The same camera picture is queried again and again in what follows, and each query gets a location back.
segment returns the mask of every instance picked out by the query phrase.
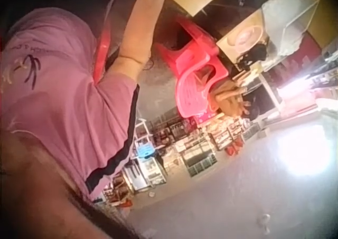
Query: pink plastic chair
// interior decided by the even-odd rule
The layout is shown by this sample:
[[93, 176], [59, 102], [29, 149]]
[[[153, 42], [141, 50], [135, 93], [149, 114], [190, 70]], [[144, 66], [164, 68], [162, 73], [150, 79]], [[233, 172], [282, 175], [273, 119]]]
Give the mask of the pink plastic chair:
[[[219, 49], [208, 33], [186, 18], [178, 17], [177, 22], [192, 36], [192, 40], [178, 51], [168, 50], [160, 44], [156, 46], [177, 77], [177, 108], [182, 117], [189, 118], [206, 112], [211, 86], [227, 77], [229, 72], [217, 58]], [[196, 71], [206, 65], [214, 68], [215, 75], [206, 84], [200, 84]]]

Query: pink t-shirt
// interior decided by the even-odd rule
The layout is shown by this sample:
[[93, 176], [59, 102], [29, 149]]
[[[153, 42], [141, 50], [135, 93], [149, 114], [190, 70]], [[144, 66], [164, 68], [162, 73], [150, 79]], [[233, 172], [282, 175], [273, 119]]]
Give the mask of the pink t-shirt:
[[95, 199], [128, 160], [138, 85], [122, 74], [94, 85], [96, 40], [67, 11], [36, 9], [11, 31], [1, 55], [2, 128], [38, 138]]

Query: black stripe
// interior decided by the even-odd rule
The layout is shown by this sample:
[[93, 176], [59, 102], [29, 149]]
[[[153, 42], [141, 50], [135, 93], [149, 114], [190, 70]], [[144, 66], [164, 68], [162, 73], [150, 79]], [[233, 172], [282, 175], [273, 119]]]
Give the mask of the black stripe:
[[116, 153], [115, 156], [111, 157], [108, 162], [107, 166], [104, 168], [97, 168], [92, 173], [90, 173], [89, 177], [86, 180], [86, 186], [88, 188], [89, 193], [95, 189], [95, 187], [99, 184], [100, 180], [103, 178], [104, 175], [112, 175], [114, 174], [117, 166], [127, 159], [130, 151], [130, 147], [133, 144], [134, 138], [134, 129], [135, 129], [135, 122], [136, 122], [136, 102], [138, 99], [138, 92], [139, 92], [139, 85], [136, 87], [132, 106], [130, 109], [130, 116], [129, 116], [129, 126], [128, 126], [128, 138], [125, 141], [122, 149]]

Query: blue item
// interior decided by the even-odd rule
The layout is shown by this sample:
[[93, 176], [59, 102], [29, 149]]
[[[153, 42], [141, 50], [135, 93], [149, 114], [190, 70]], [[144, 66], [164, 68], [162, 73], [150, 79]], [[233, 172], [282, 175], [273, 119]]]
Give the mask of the blue item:
[[155, 148], [152, 142], [148, 142], [136, 148], [139, 158], [145, 158], [152, 155], [155, 152]]

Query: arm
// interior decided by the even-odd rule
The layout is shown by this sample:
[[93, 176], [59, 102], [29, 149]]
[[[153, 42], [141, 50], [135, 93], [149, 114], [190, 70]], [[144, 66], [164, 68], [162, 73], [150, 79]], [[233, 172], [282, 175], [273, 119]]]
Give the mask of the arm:
[[164, 0], [137, 0], [127, 23], [119, 56], [109, 68], [107, 75], [124, 74], [137, 81], [147, 63], [155, 25]]

